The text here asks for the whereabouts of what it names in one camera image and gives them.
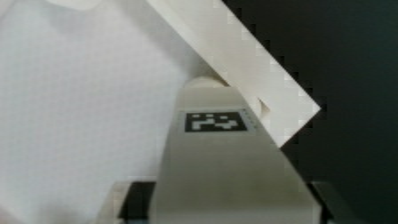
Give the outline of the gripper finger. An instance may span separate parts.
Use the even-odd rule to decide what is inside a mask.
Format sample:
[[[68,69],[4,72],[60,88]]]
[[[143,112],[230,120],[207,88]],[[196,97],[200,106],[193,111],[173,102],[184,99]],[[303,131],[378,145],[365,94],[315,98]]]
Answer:
[[[118,217],[131,183],[115,182],[106,194],[100,210],[97,212],[95,224],[123,224]]]

